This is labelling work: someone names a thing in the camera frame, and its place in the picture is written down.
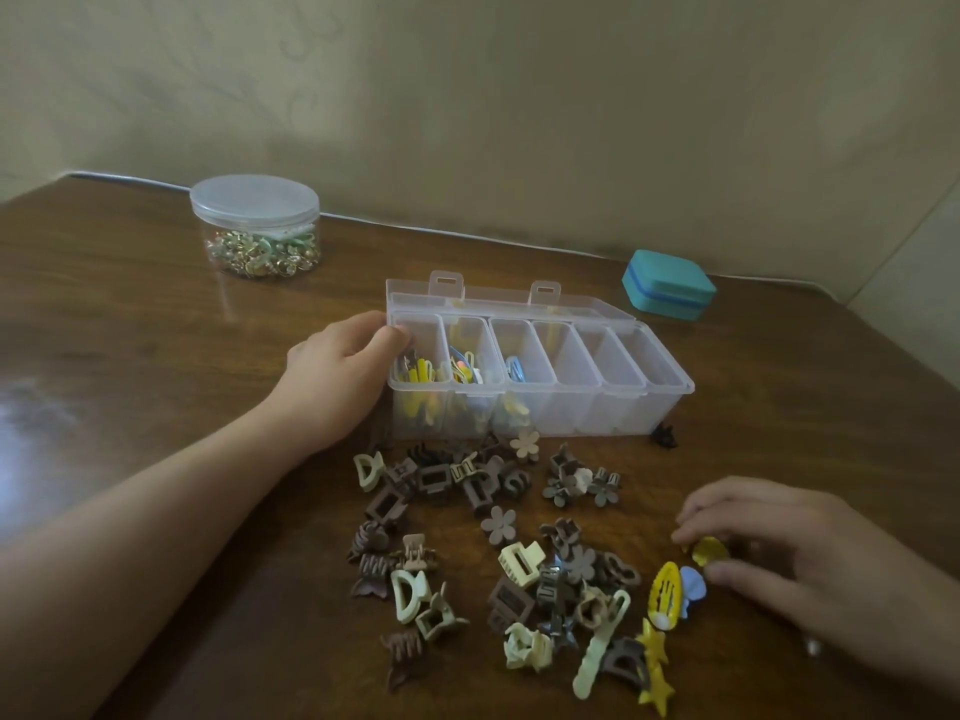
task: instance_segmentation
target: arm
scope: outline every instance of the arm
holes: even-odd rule
[[[0,717],[89,717],[250,511],[374,407],[408,336],[383,313],[294,346],[266,400],[0,554]]]
[[[727,477],[686,498],[673,540],[750,539],[781,573],[744,560],[706,567],[707,580],[784,615],[866,665],[960,698],[960,582],[840,498]]]

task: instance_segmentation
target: wire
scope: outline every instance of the wire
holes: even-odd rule
[[[129,174],[118,174],[118,173],[108,173],[105,171],[87,171],[85,169],[77,169],[65,171],[58,177],[76,177],[81,180],[100,180],[100,181],[121,181],[131,184],[150,184],[154,187],[162,187],[163,189],[174,190],[175,192],[189,192],[190,187],[186,187],[183,184],[171,184],[168,181],[161,181],[158,179],[148,179],[143,176],[131,176]],[[414,232],[427,232],[433,235],[447,235],[449,237],[462,237],[466,240],[481,240],[488,243],[498,243],[500,245],[512,245],[517,248],[528,248],[530,250],[540,250],[546,251],[548,253],[564,253],[567,255],[582,255],[583,257],[592,257],[598,260],[609,260],[610,258],[603,255],[597,255],[593,252],[582,252],[576,249],[565,249],[563,247],[550,247],[545,244],[531,244],[529,242],[513,242],[507,240],[498,240],[494,237],[484,237],[483,235],[470,235],[466,232],[454,232],[450,229],[431,229],[430,227],[416,227],[412,224],[396,224],[394,222],[383,222],[377,221],[376,219],[366,219],[362,216],[348,216],[348,215],[335,215],[332,212],[320,212],[322,217],[330,217],[333,220],[344,220],[346,222],[361,223],[363,225],[376,225],[380,228],[394,228],[394,229],[406,229]],[[813,290],[818,290],[821,293],[827,294],[834,302],[840,302],[840,299],[834,295],[829,289],[825,286],[817,283],[813,280],[795,280],[793,278],[787,277],[768,277],[766,275],[727,275],[723,272],[709,272],[710,277],[726,277],[734,280],[756,280],[762,283],[778,283],[780,285],[794,285],[798,288],[812,288]]]

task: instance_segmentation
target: beige wall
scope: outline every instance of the beige wall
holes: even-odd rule
[[[960,173],[960,0],[0,0],[0,196],[68,169],[850,296]]]
[[[960,389],[960,183],[850,308]]]

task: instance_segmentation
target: jar lid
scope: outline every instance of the jar lid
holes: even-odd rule
[[[267,174],[228,174],[190,190],[193,212],[220,228],[292,228],[320,216],[320,199],[306,184]]]

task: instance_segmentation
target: plastic organizer box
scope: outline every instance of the plastic organizer box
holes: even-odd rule
[[[389,323],[406,326],[435,381],[412,382],[400,361],[390,372],[397,439],[516,435],[646,435],[693,382],[653,331],[630,313],[560,283],[527,290],[464,287],[459,272],[428,282],[387,281]],[[453,378],[450,347],[474,355],[483,383]],[[516,356],[523,382],[507,374]]]

